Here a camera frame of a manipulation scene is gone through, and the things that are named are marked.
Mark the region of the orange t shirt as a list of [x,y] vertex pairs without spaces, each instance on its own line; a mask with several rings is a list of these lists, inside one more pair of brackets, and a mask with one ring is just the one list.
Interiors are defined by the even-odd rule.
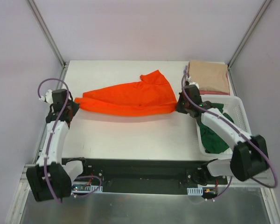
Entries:
[[84,92],[75,102],[88,112],[130,117],[172,113],[177,105],[169,81],[159,70],[141,75],[138,82]]

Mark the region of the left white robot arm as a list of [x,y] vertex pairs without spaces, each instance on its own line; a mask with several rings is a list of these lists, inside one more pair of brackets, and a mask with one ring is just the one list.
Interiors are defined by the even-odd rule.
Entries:
[[41,101],[49,104],[46,117],[46,137],[43,149],[33,167],[26,172],[27,180],[37,202],[57,199],[61,201],[71,195],[72,183],[89,177],[88,168],[81,158],[71,159],[62,165],[64,141],[79,105],[72,100],[66,89],[48,90]]

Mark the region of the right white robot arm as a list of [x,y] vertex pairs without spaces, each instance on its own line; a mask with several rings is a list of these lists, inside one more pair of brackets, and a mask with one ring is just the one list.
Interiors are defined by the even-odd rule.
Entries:
[[198,125],[205,125],[232,150],[230,159],[214,159],[204,165],[201,180],[212,184],[218,176],[231,176],[239,181],[252,179],[270,168],[266,141],[252,136],[229,121],[210,101],[202,101],[196,85],[182,87],[176,111],[190,115]]

